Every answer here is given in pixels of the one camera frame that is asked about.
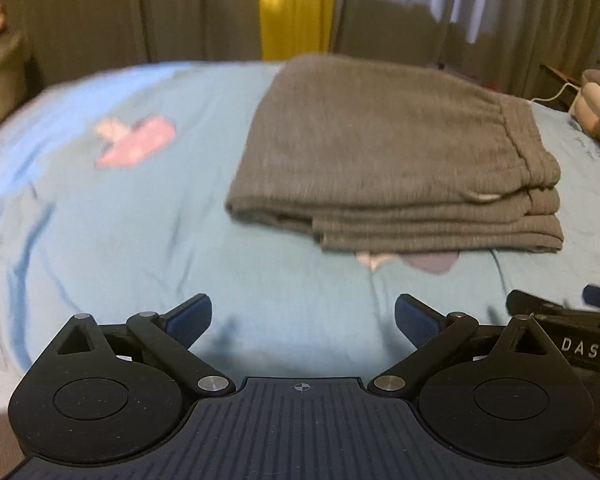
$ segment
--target pink print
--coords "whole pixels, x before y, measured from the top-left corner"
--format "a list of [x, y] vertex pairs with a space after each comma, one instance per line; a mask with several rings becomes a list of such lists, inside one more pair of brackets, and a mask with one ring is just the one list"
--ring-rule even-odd
[[97, 133], [112, 145], [96, 161], [97, 167], [128, 168], [169, 144], [175, 137], [173, 124], [153, 116], [131, 129], [116, 119], [106, 119], [96, 126]]
[[404, 254], [402, 261], [415, 269], [429, 274], [445, 274], [451, 270], [460, 253], [420, 253]]
[[376, 272], [384, 264], [391, 263], [397, 257], [397, 254], [369, 254], [366, 251], [356, 254], [356, 259], [365, 267], [371, 269], [371, 272]]

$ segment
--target light blue bedsheet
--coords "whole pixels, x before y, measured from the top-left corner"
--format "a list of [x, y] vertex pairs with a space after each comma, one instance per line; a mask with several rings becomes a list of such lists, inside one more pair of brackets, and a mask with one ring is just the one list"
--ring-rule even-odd
[[[172, 64], [101, 75], [49, 92], [1, 128], [0, 318], [22, 371], [72, 314], [117, 323], [204, 292], [214, 320], [192, 350], [238, 383], [366, 381], [413, 349], [394, 325], [400, 293], [501, 323], [512, 288], [579, 306], [582, 287], [600, 284], [600, 156], [565, 115], [542, 107], [543, 138], [563, 168], [561, 254], [481, 251], [442, 275], [400, 260], [372, 272], [301, 235], [233, 222], [224, 198], [277, 69]], [[94, 166], [106, 147], [99, 119], [182, 117], [183, 103], [186, 120], [163, 150], [131, 168]]]

